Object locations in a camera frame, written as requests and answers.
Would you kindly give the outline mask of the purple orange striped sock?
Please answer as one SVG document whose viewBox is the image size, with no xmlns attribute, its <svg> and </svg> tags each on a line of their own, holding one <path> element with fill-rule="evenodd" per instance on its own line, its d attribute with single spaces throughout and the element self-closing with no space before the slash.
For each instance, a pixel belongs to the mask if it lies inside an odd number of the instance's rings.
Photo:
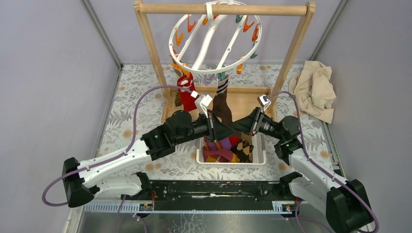
<svg viewBox="0 0 412 233">
<path fill-rule="evenodd" d="M 238 163 L 227 138 L 217 143 L 207 143 L 202 147 L 202 155 L 206 163 Z"/>
</svg>

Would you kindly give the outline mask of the red santa bear sock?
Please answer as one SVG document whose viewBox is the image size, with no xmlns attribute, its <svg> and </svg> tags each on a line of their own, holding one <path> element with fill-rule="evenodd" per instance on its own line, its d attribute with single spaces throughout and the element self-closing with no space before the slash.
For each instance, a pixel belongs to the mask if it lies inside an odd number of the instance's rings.
<svg viewBox="0 0 412 233">
<path fill-rule="evenodd" d="M 237 136 L 229 136 L 227 139 L 229 140 L 231 146 L 237 145 L 238 142 L 241 140 L 241 138 Z"/>
</svg>

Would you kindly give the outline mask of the dark brown sock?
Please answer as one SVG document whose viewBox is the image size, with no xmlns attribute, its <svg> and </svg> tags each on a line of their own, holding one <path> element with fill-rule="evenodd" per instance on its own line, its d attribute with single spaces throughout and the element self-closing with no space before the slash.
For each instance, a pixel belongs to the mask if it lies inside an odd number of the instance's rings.
<svg viewBox="0 0 412 233">
<path fill-rule="evenodd" d="M 228 74 L 225 74 L 225 76 L 222 79 L 218 80 L 217 91 L 213 98 L 212 111 L 221 120 L 223 124 L 231 126 L 233 124 L 233 118 L 232 112 L 227 103 L 228 84 Z"/>
</svg>

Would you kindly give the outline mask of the small red sock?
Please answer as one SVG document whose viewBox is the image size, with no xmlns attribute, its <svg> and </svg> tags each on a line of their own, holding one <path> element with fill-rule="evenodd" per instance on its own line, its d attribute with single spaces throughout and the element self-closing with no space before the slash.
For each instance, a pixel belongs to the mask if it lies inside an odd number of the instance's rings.
<svg viewBox="0 0 412 233">
<path fill-rule="evenodd" d="M 183 89 L 187 89 L 190 91 L 196 91 L 193 75 L 190 74 L 189 76 L 183 75 L 177 80 L 177 86 L 182 87 Z M 180 101 L 183 104 L 183 109 L 187 112 L 193 111 L 196 109 L 195 105 L 195 97 L 191 95 L 191 93 L 184 91 L 182 89 L 178 90 Z"/>
</svg>

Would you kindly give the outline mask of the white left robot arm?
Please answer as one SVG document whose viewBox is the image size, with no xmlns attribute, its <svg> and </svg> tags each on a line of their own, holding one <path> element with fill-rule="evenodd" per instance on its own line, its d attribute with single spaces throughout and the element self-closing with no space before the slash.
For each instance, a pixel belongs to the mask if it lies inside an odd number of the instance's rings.
<svg viewBox="0 0 412 233">
<path fill-rule="evenodd" d="M 177 145 L 207 138 L 220 141 L 234 130 L 219 121 L 210 110 L 193 120 L 190 113 L 179 110 L 165 122 L 143 134 L 131 148 L 107 154 L 102 159 L 78 161 L 74 157 L 63 163 L 62 173 L 68 207 L 74 208 L 91 202 L 98 196 L 128 195 L 143 200 L 151 192 L 150 181 L 143 172 L 126 177 L 112 175 L 137 164 L 148 163 L 175 152 Z"/>
</svg>

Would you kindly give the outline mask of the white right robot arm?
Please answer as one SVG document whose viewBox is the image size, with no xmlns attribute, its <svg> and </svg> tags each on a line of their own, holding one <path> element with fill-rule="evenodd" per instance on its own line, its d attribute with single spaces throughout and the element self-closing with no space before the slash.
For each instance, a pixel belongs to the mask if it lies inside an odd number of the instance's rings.
<svg viewBox="0 0 412 233">
<path fill-rule="evenodd" d="M 331 173 L 309 157 L 303 140 L 298 139 L 301 134 L 298 118 L 286 116 L 275 122 L 257 107 L 232 126 L 249 135 L 261 133 L 278 139 L 274 146 L 276 155 L 295 170 L 282 177 L 286 182 L 279 186 L 278 192 L 283 199 L 298 197 L 305 200 L 325 215 L 337 233 L 351 233 L 373 222 L 363 184 Z"/>
</svg>

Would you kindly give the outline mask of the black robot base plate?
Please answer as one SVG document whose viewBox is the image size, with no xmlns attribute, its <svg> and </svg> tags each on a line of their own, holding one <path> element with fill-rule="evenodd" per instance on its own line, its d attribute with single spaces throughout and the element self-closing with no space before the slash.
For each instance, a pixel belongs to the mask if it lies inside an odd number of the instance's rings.
<svg viewBox="0 0 412 233">
<path fill-rule="evenodd" d="M 267 181 L 152 181 L 151 188 L 136 195 L 121 195 L 126 200 L 150 204 L 171 203 L 194 206 L 244 206 L 252 202 L 282 202 L 294 207 L 299 198 L 285 184 Z"/>
</svg>

